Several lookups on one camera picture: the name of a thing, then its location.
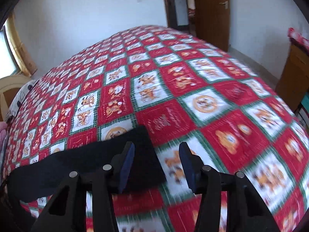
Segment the black pants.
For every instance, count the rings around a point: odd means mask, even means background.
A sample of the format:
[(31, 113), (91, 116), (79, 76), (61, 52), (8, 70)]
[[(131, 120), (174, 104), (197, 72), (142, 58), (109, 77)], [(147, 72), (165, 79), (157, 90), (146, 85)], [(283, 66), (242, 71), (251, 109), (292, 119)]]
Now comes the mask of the black pants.
[(165, 173), (147, 129), (138, 126), (112, 139), (56, 152), (14, 169), (1, 185), (1, 231), (32, 231), (44, 207), (70, 172), (95, 172), (122, 153), (127, 142), (134, 144), (135, 156), (121, 193), (144, 191), (165, 182)]

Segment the pink folded quilt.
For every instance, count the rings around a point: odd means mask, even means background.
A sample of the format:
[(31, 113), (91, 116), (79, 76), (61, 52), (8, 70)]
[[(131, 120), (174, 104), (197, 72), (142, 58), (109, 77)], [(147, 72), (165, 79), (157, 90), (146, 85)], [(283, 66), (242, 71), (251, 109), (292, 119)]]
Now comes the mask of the pink folded quilt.
[(0, 146), (2, 147), (4, 140), (7, 136), (7, 123), (0, 122)]

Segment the white patterned pillow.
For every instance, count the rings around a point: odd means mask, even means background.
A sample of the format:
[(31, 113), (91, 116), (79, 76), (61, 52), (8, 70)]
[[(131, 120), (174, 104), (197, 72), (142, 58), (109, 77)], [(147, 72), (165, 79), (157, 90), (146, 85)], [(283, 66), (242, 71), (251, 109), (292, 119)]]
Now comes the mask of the white patterned pillow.
[(16, 117), (17, 112), (24, 102), (27, 94), (32, 90), (36, 82), (36, 80), (31, 80), (20, 88), (12, 88), (4, 92), (4, 97), (8, 105), (8, 112), (5, 117), (5, 122), (8, 122), (11, 118)]

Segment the wooden bedside cabinet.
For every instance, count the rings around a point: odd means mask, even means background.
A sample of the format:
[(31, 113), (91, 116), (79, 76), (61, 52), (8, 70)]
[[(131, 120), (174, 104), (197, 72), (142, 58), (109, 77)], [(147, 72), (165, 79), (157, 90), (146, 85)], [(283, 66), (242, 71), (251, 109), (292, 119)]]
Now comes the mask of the wooden bedside cabinet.
[(288, 58), (275, 92), (295, 112), (308, 92), (308, 51), (291, 42)]

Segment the red cartoon patchwork bedspread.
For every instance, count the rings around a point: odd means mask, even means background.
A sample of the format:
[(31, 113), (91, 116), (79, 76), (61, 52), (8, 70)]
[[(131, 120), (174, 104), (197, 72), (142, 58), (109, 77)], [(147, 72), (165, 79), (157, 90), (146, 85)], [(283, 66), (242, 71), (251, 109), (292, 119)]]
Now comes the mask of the red cartoon patchwork bedspread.
[(119, 32), (52, 68), (10, 123), (2, 179), (95, 141), (146, 127), (166, 182), (114, 196), (120, 231), (192, 231), (200, 197), (179, 158), (186, 142), (219, 172), (243, 171), (281, 231), (308, 209), (308, 135), (250, 68), (160, 26)]

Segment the beige wooden headboard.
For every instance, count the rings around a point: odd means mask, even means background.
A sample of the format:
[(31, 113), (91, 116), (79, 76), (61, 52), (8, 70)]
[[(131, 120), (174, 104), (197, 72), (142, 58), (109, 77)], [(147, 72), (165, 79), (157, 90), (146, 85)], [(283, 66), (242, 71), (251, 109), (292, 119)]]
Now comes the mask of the beige wooden headboard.
[(10, 75), (1, 78), (1, 122), (5, 120), (8, 108), (18, 91), (29, 81), (31, 81), (31, 79), (24, 75)]

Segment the window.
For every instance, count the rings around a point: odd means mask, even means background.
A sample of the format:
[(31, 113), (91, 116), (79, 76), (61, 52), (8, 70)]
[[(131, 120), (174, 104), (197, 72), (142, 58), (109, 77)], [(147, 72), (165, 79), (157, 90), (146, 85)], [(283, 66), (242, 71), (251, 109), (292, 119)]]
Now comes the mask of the window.
[(15, 75), (20, 72), (20, 68), (10, 49), (5, 27), (0, 32), (0, 78)]

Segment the red checked cloth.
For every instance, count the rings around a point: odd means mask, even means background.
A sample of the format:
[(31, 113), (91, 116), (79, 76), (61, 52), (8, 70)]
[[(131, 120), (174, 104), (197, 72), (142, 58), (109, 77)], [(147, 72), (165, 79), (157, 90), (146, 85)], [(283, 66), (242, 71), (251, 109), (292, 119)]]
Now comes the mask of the red checked cloth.
[(297, 32), (294, 28), (288, 29), (288, 37), (293, 39), (300, 46), (304, 47), (306, 50), (309, 49), (309, 41), (305, 37), (303, 37), (299, 32)]

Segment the yellow curtain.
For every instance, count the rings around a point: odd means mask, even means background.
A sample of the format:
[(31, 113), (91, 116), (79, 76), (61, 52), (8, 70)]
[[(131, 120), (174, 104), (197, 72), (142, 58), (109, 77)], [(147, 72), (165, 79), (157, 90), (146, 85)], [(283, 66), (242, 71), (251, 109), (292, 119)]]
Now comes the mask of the yellow curtain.
[(10, 50), (17, 66), (20, 69), (20, 72), (27, 77), (31, 77), (37, 71), (37, 66), (19, 37), (15, 26), (14, 13), (11, 13), (8, 16), (4, 26)]

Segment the brown wooden door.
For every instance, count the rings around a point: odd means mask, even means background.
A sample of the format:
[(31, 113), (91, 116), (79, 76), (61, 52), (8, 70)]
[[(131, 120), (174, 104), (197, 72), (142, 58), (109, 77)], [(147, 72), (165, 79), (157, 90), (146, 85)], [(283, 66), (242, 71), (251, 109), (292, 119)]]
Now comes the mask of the brown wooden door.
[(196, 36), (223, 51), (228, 51), (230, 0), (194, 0)]

